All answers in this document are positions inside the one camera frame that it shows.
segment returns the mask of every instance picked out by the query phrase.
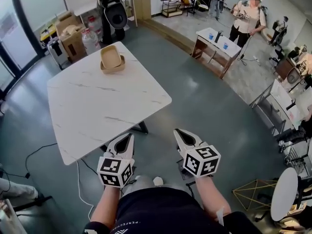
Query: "plastic bottle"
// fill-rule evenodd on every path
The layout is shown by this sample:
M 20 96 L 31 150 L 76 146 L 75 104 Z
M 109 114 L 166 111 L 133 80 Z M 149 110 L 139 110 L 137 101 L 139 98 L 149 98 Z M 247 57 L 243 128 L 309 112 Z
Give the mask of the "plastic bottle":
M 84 45 L 84 48 L 86 49 L 87 55 L 92 54 L 93 52 L 101 49 L 101 46 L 98 42 L 98 36 L 95 32 L 90 30 L 89 28 L 86 28 L 82 32 L 82 42 Z
M 89 28 L 97 34 L 97 38 L 102 40 L 103 31 L 102 31 L 102 21 L 101 18 L 95 18 L 94 16 L 90 16 L 89 20 Z

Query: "white cable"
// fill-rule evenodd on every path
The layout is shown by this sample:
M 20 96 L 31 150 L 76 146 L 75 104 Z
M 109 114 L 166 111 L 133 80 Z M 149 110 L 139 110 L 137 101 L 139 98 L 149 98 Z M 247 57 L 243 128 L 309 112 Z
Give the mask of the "white cable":
M 90 211 L 89 211 L 89 213 L 88 213 L 88 218 L 89 218 L 89 220 L 91 221 L 90 214 L 91 214 L 92 209 L 94 208 L 94 205 L 87 203 L 87 202 L 84 201 L 84 200 L 81 198 L 81 196 L 80 196 L 80 186 L 79 186 L 79 177 L 80 177 L 80 176 L 79 176 L 79 164 L 78 164 L 78 161 L 76 161 L 76 164 L 77 164 L 77 172 L 78 172 L 78 194 L 79 194 L 79 198 L 80 198 L 80 200 L 81 200 L 83 203 L 85 203 L 86 205 L 92 206 L 91 209 L 90 209 Z

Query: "gold metal frame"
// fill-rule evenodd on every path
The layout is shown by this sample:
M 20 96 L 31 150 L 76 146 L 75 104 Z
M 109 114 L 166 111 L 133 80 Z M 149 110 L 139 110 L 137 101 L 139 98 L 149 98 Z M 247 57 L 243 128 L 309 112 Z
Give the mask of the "gold metal frame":
M 254 186 L 254 187 L 252 187 L 252 188 L 244 188 L 244 187 L 247 187 L 247 186 L 249 186 L 250 184 L 253 184 L 253 183 L 255 183 L 255 186 Z M 269 204 L 264 204 L 264 203 L 262 203 L 262 202 L 260 202 L 260 201 L 258 201 L 258 200 L 255 200 L 255 199 L 254 199 L 255 191 L 256 191 L 257 189 L 263 189 L 263 188 L 267 188 L 267 187 L 274 187 L 274 188 L 275 188 L 276 185 L 277 185 L 277 180 L 255 179 L 255 180 L 253 180 L 252 182 L 249 182 L 249 183 L 246 184 L 246 185 L 243 185 L 243 186 L 241 186 L 241 187 L 238 187 L 237 189 L 232 190 L 232 193 L 233 193 L 234 196 L 238 199 L 239 203 L 244 207 L 244 209 L 245 209 L 246 211 L 249 211 L 249 210 L 268 211 L 268 210 L 270 210 L 270 208 L 271 208 L 271 203 L 269 203 Z M 238 193 L 238 192 L 250 191 L 250 190 L 253 190 L 253 196 L 252 196 L 251 198 L 250 198 L 250 197 L 247 197 L 247 196 L 245 196 L 245 195 L 243 195 L 243 194 L 241 194 L 241 193 Z M 248 207 L 245 207 L 245 206 L 244 206 L 244 204 L 242 203 L 242 201 L 239 199 L 239 196 L 240 196 L 240 197 L 243 197 L 243 198 L 246 198 L 246 199 L 248 199 L 248 200 L 250 201 Z M 258 206 L 258 207 L 256 207 L 256 208 L 251 209 L 250 206 L 251 206 L 252 202 L 258 203 L 258 204 L 260 204 L 261 206 Z

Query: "white shoe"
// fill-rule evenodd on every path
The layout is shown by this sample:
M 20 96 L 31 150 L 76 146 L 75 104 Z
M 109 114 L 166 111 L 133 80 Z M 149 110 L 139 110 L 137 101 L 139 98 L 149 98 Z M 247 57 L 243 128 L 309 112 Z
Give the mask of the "white shoe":
M 164 185 L 164 181 L 162 180 L 161 177 L 156 177 L 153 179 L 154 185 L 155 186 L 161 186 Z

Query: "concrete floor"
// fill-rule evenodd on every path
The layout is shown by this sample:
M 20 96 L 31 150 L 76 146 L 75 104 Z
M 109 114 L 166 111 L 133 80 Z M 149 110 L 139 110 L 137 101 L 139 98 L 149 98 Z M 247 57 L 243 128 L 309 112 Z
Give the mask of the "concrete floor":
M 217 188 L 233 211 L 243 211 L 231 190 L 255 178 L 272 179 L 285 169 L 277 143 L 260 118 L 224 81 L 181 49 L 146 28 L 132 28 L 123 41 L 172 97 L 172 104 L 145 123 L 148 135 L 135 133 L 135 175 L 161 176 L 166 183 L 185 186 L 176 162 L 174 128 L 194 132 L 221 153 L 214 176 Z M 26 174 L 25 158 L 43 145 L 56 142 L 47 99 L 47 81 L 59 72 L 52 58 L 40 60 L 14 87 L 0 117 L 0 162 L 8 173 Z M 94 169 L 102 151 L 85 161 Z M 81 196 L 97 204 L 103 187 L 81 161 Z M 89 206 L 78 197 L 76 164 L 65 166 L 57 146 L 47 147 L 28 160 L 31 177 L 10 177 L 53 196 L 41 208 L 25 211 L 20 220 L 29 233 L 79 233 L 88 222 Z M 193 186 L 195 197 L 198 193 Z M 269 233 L 267 226 L 260 227 Z
M 215 18 L 207 17 L 207 14 L 204 12 L 196 11 L 194 15 L 188 14 L 187 16 L 186 12 L 184 12 L 181 16 L 172 18 L 157 16 L 153 20 L 176 30 L 196 42 L 196 32 L 209 27 L 217 31 L 222 30 L 223 35 L 229 37 L 234 17 L 229 10 L 224 10 L 220 14 L 219 21 L 217 21 Z M 244 58 L 253 60 L 253 56 L 256 56 L 260 60 L 261 66 L 256 61 L 246 61 L 247 66 L 244 66 L 241 61 L 236 60 L 223 80 L 249 104 L 271 85 L 275 79 L 273 75 L 274 69 L 268 63 L 269 53 L 273 48 L 267 44 L 260 34 L 256 34 L 250 40 L 248 46 L 245 45 L 243 51 L 245 49 Z

